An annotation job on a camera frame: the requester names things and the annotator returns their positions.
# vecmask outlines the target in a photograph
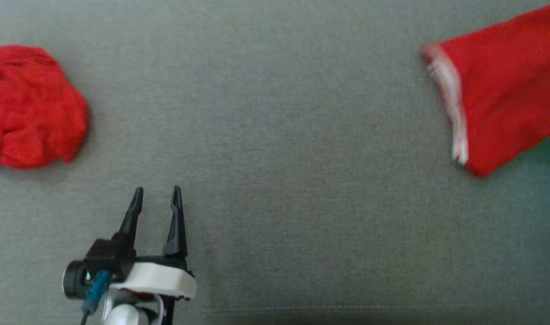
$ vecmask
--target seam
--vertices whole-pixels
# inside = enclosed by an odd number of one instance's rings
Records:
[[[541,307],[545,304],[500,304],[500,305],[477,305],[477,304],[442,304],[442,305],[333,305],[333,306],[272,306],[272,307],[249,307],[249,308],[221,308],[221,309],[205,309],[201,311],[191,311],[194,314],[199,313],[204,315],[211,314],[271,314],[271,313],[292,313],[292,312],[321,312],[322,310],[333,313],[357,313],[357,312],[384,312],[384,311],[441,311],[442,309],[505,309],[505,308],[530,308]]]

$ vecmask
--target black cable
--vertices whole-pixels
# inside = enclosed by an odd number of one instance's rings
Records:
[[[83,319],[80,322],[80,325],[85,325],[87,323],[87,318],[89,318],[89,312],[83,313]]]

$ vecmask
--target white stripe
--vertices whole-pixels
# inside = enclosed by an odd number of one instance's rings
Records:
[[[461,80],[454,63],[439,46],[429,46],[425,50],[432,63],[428,66],[430,74],[439,84],[446,111],[452,123],[452,158],[458,164],[465,165],[468,160],[466,116],[461,101]]]

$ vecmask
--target red towel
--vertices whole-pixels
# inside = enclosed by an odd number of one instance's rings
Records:
[[[550,136],[550,5],[422,55],[452,122],[453,159],[476,175]]]
[[[0,164],[71,162],[88,128],[87,104],[39,47],[0,47]]]

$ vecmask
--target gray table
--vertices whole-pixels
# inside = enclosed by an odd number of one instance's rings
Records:
[[[455,166],[417,55],[547,3],[0,0],[0,45],[47,49],[91,110],[73,164],[0,168],[0,324],[77,324],[66,264],[137,186],[159,253],[175,184],[176,323],[549,323],[550,154]]]

